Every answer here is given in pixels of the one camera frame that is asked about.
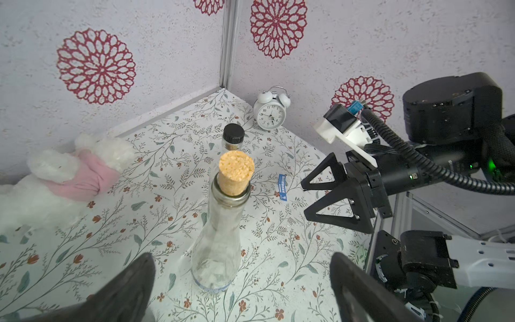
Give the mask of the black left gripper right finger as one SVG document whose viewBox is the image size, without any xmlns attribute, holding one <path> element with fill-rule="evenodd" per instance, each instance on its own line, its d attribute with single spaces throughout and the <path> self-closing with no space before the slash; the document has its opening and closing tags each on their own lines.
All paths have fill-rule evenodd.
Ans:
<svg viewBox="0 0 515 322">
<path fill-rule="evenodd" d="M 421 320 L 346 255 L 335 252 L 329 272 L 342 321 Z"/>
</svg>

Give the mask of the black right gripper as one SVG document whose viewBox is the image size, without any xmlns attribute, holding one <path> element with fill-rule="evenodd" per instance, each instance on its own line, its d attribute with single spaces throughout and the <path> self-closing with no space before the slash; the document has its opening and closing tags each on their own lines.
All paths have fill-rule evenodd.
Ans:
<svg viewBox="0 0 515 322">
<path fill-rule="evenodd" d="M 393 216 L 389 197 L 422 184 L 422 170 L 399 154 L 374 156 L 377 168 L 355 151 L 346 153 L 363 178 L 347 178 L 344 166 L 332 152 L 302 181 L 304 191 L 321 191 L 312 205 L 304 210 L 308 221 L 329 224 L 356 232 L 371 234 L 373 208 L 382 218 Z"/>
</svg>

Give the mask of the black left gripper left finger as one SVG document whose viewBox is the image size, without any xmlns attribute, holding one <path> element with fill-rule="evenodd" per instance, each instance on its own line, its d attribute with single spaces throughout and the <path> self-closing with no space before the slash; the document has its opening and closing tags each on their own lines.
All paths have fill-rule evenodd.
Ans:
<svg viewBox="0 0 515 322">
<path fill-rule="evenodd" d="M 85 302 L 24 321 L 141 321 L 152 295 L 155 275 L 154 259 L 146 252 Z"/>
</svg>

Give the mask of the blue peeled label sticker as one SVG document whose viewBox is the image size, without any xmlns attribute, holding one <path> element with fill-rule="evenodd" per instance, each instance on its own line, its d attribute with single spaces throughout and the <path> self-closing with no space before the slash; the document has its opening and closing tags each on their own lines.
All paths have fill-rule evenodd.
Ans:
<svg viewBox="0 0 515 322">
<path fill-rule="evenodd" d="M 286 189 L 286 175 L 279 174 L 278 176 L 278 192 L 279 197 L 282 201 L 287 201 L 287 189 Z"/>
</svg>

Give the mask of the clear tall glass bottle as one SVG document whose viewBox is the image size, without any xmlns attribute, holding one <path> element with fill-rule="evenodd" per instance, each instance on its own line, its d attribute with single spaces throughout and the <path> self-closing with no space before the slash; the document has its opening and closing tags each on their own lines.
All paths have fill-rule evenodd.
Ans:
<svg viewBox="0 0 515 322">
<path fill-rule="evenodd" d="M 239 150 L 219 159 L 210 185 L 208 220 L 191 258 L 193 280 L 205 292 L 225 291 L 240 269 L 240 222 L 254 170 L 253 159 Z"/>
</svg>

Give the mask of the clear plastic bottle blue label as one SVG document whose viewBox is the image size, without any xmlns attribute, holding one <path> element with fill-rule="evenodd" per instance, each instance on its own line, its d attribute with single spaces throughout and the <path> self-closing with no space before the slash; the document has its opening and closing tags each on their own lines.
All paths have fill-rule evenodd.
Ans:
<svg viewBox="0 0 515 322">
<path fill-rule="evenodd" d="M 241 150 L 245 138 L 245 130 L 237 123 L 229 123 L 223 129 L 221 154 Z"/>
</svg>

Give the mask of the black bottle cap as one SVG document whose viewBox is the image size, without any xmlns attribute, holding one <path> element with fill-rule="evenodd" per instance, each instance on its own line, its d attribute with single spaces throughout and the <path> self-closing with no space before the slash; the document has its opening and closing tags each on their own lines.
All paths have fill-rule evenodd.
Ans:
<svg viewBox="0 0 515 322">
<path fill-rule="evenodd" d="M 229 144 L 240 144 L 244 137 L 245 130 L 237 123 L 229 123 L 223 129 L 223 139 Z"/>
</svg>

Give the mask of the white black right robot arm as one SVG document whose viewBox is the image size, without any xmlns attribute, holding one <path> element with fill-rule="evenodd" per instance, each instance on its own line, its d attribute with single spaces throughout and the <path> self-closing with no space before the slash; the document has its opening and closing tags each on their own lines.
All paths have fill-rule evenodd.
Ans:
<svg viewBox="0 0 515 322">
<path fill-rule="evenodd" d="M 316 125 L 341 140 L 347 163 L 329 154 L 302 182 L 324 191 L 304 215 L 314 223 L 372 233 L 374 217 L 392 217 L 389 197 L 445 182 L 485 195 L 514 194 L 514 118 L 502 116 L 502 90 L 485 73 L 428 80 L 402 98 L 407 140 L 371 103 L 335 103 Z M 377 235 L 372 276 L 400 300 L 428 299 L 437 287 L 514 288 L 514 246 L 443 232 Z"/>
</svg>

